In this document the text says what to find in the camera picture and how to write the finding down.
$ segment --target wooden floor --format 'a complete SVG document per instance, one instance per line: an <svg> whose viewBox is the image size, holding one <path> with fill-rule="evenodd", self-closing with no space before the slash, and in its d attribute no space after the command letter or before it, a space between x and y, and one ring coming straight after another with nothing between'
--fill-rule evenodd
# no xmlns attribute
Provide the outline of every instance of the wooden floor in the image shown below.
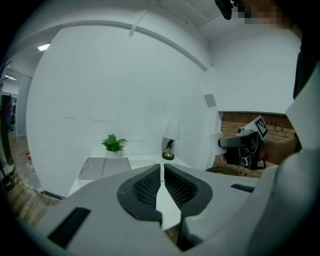
<svg viewBox="0 0 320 256"><path fill-rule="evenodd" d="M35 226L47 211L59 203L59 200L46 197L30 188L32 184L26 172L25 156L29 152L27 138L17 139L13 133L9 135L9 142L15 165L12 178L19 182L4 194L13 214L23 222Z"/></svg>
<svg viewBox="0 0 320 256"><path fill-rule="evenodd" d="M164 231L166 235L172 240L172 242L176 245L178 242L179 232L180 232L180 224L173 226Z"/></svg>

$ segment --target table lamp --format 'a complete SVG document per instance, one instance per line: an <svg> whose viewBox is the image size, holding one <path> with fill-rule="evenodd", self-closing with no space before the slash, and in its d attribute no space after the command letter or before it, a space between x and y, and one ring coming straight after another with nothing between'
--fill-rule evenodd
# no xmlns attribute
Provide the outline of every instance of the table lamp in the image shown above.
<svg viewBox="0 0 320 256"><path fill-rule="evenodd" d="M170 141L167 143L165 148L168 149L168 151L162 153L162 158L166 160L173 160L175 159L175 155L171 153L171 149L174 146L175 140L180 139L180 122L178 120L170 119L166 125L163 137L170 139Z"/></svg>

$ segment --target lamp shade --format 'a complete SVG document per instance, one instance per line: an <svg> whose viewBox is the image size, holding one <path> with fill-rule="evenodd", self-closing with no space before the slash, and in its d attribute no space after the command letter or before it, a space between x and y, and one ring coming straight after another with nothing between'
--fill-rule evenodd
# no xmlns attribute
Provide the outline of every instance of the lamp shade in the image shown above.
<svg viewBox="0 0 320 256"><path fill-rule="evenodd" d="M178 120L170 119L166 125L163 136L171 140L180 139L180 122Z"/></svg>

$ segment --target lamp base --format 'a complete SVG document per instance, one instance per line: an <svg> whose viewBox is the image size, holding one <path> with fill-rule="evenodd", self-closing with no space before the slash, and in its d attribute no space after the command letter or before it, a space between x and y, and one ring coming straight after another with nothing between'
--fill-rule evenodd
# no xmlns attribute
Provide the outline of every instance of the lamp base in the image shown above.
<svg viewBox="0 0 320 256"><path fill-rule="evenodd" d="M165 160L173 160L175 159L175 155L174 154L168 154L168 153L162 153L162 158Z"/></svg>

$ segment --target hand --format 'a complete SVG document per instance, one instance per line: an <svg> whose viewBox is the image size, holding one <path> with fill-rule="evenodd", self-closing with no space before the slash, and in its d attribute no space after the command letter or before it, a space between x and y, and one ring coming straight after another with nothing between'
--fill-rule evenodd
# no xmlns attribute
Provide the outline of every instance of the hand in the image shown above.
<svg viewBox="0 0 320 256"><path fill-rule="evenodd" d="M288 138L286 140L265 139L263 148L259 153L259 161L268 161L275 165L280 165L283 160L291 156L295 152L297 146L297 138ZM252 149L256 148L256 144L252 144Z"/></svg>

